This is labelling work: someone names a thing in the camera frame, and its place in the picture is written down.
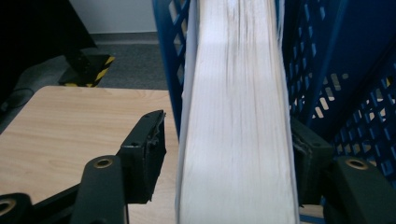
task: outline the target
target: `blue plastic crate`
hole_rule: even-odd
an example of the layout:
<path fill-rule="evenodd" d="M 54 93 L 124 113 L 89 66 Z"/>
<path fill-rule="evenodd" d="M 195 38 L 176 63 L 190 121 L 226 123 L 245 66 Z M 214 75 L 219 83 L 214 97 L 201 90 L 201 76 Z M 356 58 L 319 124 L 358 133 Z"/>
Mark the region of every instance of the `blue plastic crate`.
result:
<path fill-rule="evenodd" d="M 396 73 L 396 1 L 296 2 L 283 42 L 290 113 L 396 188 L 395 84 L 384 84 Z"/>

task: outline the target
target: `white wall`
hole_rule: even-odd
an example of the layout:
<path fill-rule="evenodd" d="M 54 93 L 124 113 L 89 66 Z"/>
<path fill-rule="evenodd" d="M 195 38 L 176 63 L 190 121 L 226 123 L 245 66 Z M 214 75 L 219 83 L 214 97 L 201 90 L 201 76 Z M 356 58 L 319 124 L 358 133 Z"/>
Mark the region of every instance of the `white wall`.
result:
<path fill-rule="evenodd" d="M 90 34 L 156 31 L 151 0 L 70 0 Z"/>

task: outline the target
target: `gray carpet floor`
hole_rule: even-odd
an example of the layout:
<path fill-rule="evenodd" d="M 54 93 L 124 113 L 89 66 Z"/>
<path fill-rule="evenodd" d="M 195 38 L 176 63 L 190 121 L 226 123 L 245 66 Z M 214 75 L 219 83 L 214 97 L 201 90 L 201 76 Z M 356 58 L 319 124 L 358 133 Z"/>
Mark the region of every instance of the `gray carpet floor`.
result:
<path fill-rule="evenodd" d="M 115 57 L 97 87 L 120 89 L 167 90 L 163 62 L 156 35 L 96 35 L 97 49 L 84 49 L 86 55 L 108 54 Z M 45 86 L 59 85 L 69 67 L 59 56 L 25 70 L 0 114 L 0 133 L 18 115 L 33 94 Z"/>

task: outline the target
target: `light wood tabletop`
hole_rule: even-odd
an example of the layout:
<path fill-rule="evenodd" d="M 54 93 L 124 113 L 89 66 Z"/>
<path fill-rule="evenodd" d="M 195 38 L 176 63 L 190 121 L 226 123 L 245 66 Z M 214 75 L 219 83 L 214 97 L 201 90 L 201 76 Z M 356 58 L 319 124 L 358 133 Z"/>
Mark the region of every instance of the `light wood tabletop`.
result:
<path fill-rule="evenodd" d="M 178 141 L 168 91 L 45 87 L 0 135 L 0 195 L 33 203 L 79 183 L 85 164 L 115 155 L 138 120 L 163 109 L 167 153 L 148 204 L 130 204 L 131 223 L 175 223 Z"/>

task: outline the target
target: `wooden table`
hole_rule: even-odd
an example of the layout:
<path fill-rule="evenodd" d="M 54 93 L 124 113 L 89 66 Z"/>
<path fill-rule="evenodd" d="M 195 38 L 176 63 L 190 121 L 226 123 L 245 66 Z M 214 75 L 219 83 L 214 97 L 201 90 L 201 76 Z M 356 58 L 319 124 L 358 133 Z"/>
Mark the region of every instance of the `wooden table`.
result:
<path fill-rule="evenodd" d="M 114 155 L 138 120 L 163 109 L 167 154 L 148 204 L 130 204 L 131 223 L 175 223 L 178 141 L 168 91 L 45 87 L 0 135 L 0 195 L 33 203 L 79 183 L 85 164 Z"/>

